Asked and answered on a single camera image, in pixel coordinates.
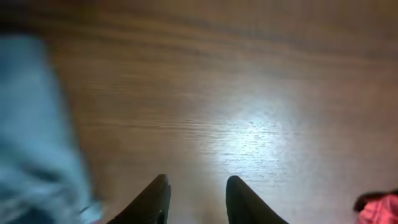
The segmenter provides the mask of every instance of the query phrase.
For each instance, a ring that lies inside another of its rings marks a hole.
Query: red object
[[[358,215],[358,224],[398,224],[398,196],[368,202]]]

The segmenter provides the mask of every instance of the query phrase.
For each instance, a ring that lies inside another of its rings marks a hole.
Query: red fabric
[[[358,215],[358,224],[398,224],[398,196],[368,202]]]

